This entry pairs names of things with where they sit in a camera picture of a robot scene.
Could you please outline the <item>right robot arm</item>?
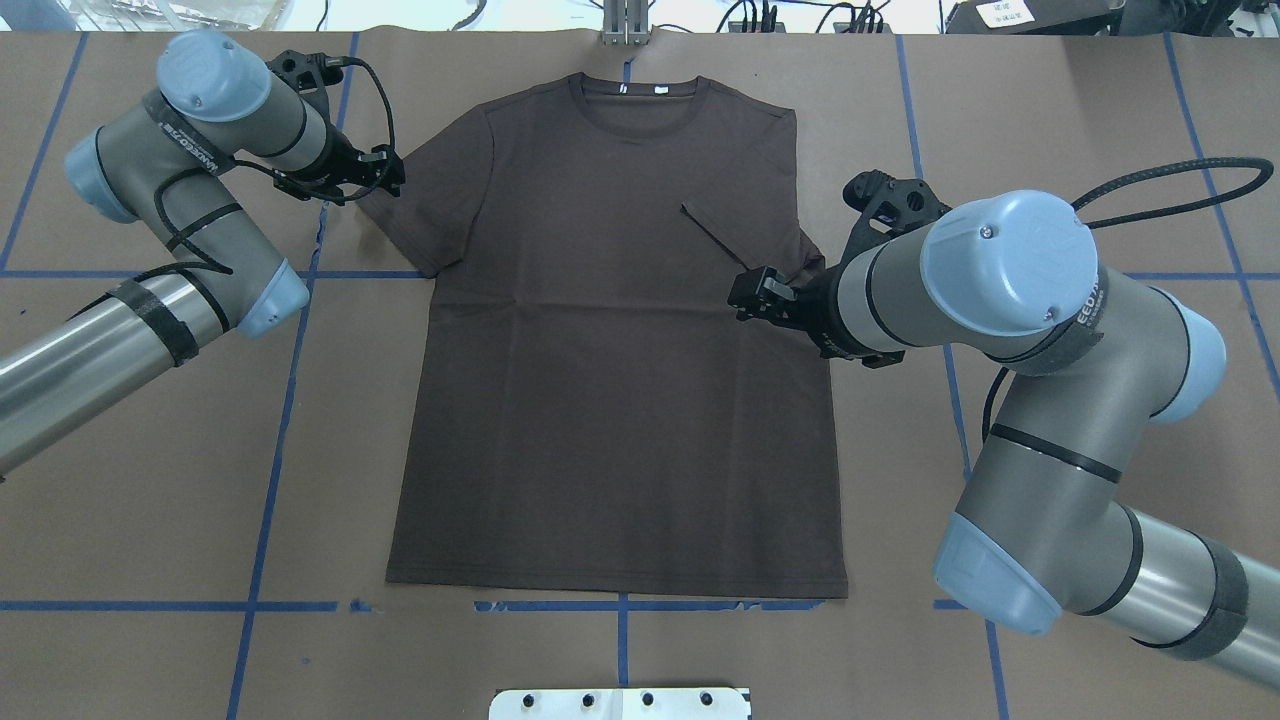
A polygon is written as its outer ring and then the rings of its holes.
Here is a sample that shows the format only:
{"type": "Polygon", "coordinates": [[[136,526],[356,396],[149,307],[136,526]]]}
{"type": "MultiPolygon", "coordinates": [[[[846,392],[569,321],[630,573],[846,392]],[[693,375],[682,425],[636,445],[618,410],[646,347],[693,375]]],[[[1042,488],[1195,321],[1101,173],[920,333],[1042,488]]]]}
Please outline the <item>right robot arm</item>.
{"type": "Polygon", "coordinates": [[[1018,190],[948,208],[911,182],[847,190],[860,218],[814,281],[740,274],[740,319],[806,333],[867,366],[965,345],[1012,375],[934,557],[937,584],[984,619],[1044,635],[1066,612],[1277,687],[1277,570],[1116,501],[1149,424],[1220,387],[1212,322],[1107,268],[1062,199],[1018,190]]]}

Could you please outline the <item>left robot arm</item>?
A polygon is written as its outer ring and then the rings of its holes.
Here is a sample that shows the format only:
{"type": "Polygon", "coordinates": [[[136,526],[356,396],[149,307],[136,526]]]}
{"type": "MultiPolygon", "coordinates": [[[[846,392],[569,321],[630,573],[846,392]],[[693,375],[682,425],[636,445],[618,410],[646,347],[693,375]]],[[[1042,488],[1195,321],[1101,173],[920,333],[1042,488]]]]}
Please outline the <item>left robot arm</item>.
{"type": "Polygon", "coordinates": [[[332,119],[328,90],[348,68],[369,63],[293,50],[265,60],[223,32],[186,31],[159,56],[154,88],[67,154],[77,195],[113,222],[143,223],[172,261],[3,359],[4,471],[224,334],[257,338],[308,304],[305,281],[223,178],[247,168],[293,199],[338,206],[397,196],[394,141],[357,149],[332,119]]]}

